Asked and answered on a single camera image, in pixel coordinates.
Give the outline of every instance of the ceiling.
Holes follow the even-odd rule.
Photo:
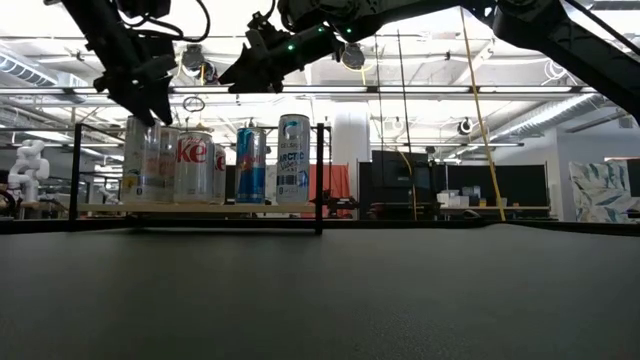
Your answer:
[[[202,43],[204,53],[222,73],[242,49],[245,42],[243,33],[251,14],[258,10],[265,12],[270,4],[268,0],[243,0],[242,6],[224,7],[220,1],[204,2],[212,18],[210,37]],[[9,49],[47,69],[74,74],[88,84],[104,70],[97,57],[84,48],[82,34],[61,5],[44,6],[42,0],[21,0],[5,2],[2,6],[0,51]],[[640,11],[603,10],[597,11],[597,15],[629,38],[640,34],[640,26],[637,25]],[[570,16],[598,35],[612,40],[611,36],[585,21],[584,17],[574,12]],[[275,14],[272,19],[279,19],[279,15]],[[195,1],[174,1],[171,14],[163,20],[178,25],[185,34],[192,36],[201,34],[204,28],[204,17]],[[494,39],[491,30],[469,14],[466,22],[470,56],[483,60],[473,61],[479,85],[584,85],[580,79],[554,66],[544,55]],[[274,25],[280,27],[279,21],[274,21]],[[185,43],[176,42],[176,54],[180,54],[185,46]],[[457,8],[388,24],[380,30],[377,38],[364,39],[360,46],[367,59],[363,71],[353,71],[327,57],[308,65],[304,71],[288,75],[285,83],[305,86],[402,85],[403,82],[407,86],[471,84]],[[199,84],[198,80],[177,72],[176,69],[174,85]],[[4,86],[30,86],[6,74],[2,75],[0,83]],[[12,99],[38,107],[38,103],[51,98],[23,95]],[[312,121],[331,122],[334,101],[341,99],[312,95],[242,95],[237,98],[235,95],[220,94],[215,96],[215,100],[207,101],[209,104],[201,113],[191,114],[176,105],[174,115],[183,126],[189,117],[190,126],[202,123],[215,130],[216,138],[229,140],[235,138],[235,129],[249,119],[253,118],[264,125],[275,125],[279,115],[289,113],[291,109],[309,115]],[[392,124],[404,122],[405,103],[401,98],[385,97],[382,106],[375,96],[361,101],[368,103],[373,119],[382,120],[382,123],[375,124],[375,129],[372,127],[372,141],[380,140],[380,129],[386,129],[385,141],[401,141],[406,137],[404,125]],[[502,125],[541,103],[528,98],[482,100],[480,109],[491,128],[493,124],[496,127],[497,124]],[[76,119],[86,117],[85,121],[94,126],[121,126],[128,116],[119,107],[75,105],[75,108]],[[60,106],[42,107],[41,110],[71,124],[71,106],[61,103]],[[412,97],[406,102],[406,115],[412,140],[443,142],[457,137],[457,121],[465,117],[477,119],[473,100],[454,100],[446,96],[428,100]]]

